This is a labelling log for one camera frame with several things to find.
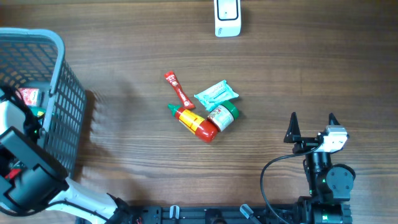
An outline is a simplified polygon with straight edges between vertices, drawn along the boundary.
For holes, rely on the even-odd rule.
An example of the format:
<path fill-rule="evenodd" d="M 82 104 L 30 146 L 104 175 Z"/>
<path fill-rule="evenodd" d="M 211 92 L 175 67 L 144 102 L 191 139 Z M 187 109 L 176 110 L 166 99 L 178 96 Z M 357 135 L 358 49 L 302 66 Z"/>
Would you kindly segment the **red sachet stick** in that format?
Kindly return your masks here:
<path fill-rule="evenodd" d="M 183 91 L 183 88 L 182 88 L 180 82 L 178 81 L 175 73 L 173 71 L 169 71 L 164 74 L 164 77 L 169 82 L 170 86 L 174 89 L 174 91 L 176 92 L 183 107 L 186 109 L 189 109 L 189 110 L 194 109 L 195 105 Z"/>

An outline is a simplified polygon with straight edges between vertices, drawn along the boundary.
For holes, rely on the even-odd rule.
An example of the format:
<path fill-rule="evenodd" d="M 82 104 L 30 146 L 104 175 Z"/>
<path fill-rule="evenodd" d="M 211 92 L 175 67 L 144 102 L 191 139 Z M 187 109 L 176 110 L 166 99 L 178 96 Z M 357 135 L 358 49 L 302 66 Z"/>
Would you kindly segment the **teal wet wipes pack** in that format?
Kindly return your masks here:
<path fill-rule="evenodd" d="M 212 111 L 224 101 L 238 98 L 239 95 L 228 85 L 226 80 L 197 93 L 194 97 L 205 107 L 207 111 Z"/>

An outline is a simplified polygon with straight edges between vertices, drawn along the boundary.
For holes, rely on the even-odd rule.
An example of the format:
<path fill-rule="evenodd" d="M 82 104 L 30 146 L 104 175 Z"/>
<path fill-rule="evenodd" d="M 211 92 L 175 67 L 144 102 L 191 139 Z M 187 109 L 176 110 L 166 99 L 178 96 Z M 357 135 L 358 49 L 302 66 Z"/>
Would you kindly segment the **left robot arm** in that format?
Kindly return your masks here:
<path fill-rule="evenodd" d="M 78 217 L 79 223 L 133 223 L 125 201 L 69 178 L 66 168 L 37 145 L 41 130 L 20 91 L 1 85 L 1 212 L 28 217 L 54 210 Z"/>

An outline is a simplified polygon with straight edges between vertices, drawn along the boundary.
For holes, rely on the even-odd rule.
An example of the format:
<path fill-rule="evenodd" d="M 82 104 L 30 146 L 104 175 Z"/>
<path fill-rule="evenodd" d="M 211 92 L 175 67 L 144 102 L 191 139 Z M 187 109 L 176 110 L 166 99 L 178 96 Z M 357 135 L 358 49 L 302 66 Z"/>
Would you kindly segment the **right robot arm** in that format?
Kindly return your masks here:
<path fill-rule="evenodd" d="M 356 178 L 355 171 L 345 164 L 333 164 L 331 155 L 344 148 L 349 134 L 334 114 L 329 114 L 325 130 L 315 137 L 303 137 L 295 112 L 291 114 L 285 143 L 293 143 L 293 155 L 302 154 L 303 169 L 310 195 L 301 196 L 293 206 L 293 223 L 336 223 L 353 222 L 350 206 L 350 192 Z"/>

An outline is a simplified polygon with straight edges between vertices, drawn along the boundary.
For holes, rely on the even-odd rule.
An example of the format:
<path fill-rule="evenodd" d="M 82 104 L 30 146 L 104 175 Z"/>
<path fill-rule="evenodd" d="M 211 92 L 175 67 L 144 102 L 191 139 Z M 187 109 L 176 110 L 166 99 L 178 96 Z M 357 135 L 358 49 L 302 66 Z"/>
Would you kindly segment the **red sauce bottle green cap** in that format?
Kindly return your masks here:
<path fill-rule="evenodd" d="M 207 119 L 180 105 L 168 104 L 172 116 L 178 119 L 189 131 L 204 142 L 211 142 L 218 134 L 218 128 Z"/>

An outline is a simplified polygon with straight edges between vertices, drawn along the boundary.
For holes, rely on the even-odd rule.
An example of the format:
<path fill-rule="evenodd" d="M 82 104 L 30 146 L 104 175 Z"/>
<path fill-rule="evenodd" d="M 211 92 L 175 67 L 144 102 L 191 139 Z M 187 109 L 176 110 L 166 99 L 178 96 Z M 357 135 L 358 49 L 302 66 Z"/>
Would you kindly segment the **green lid jar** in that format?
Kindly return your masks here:
<path fill-rule="evenodd" d="M 219 132 L 222 132 L 238 117 L 239 110 L 237 107 L 230 101 L 224 101 L 210 112 L 207 120 L 213 123 Z"/>

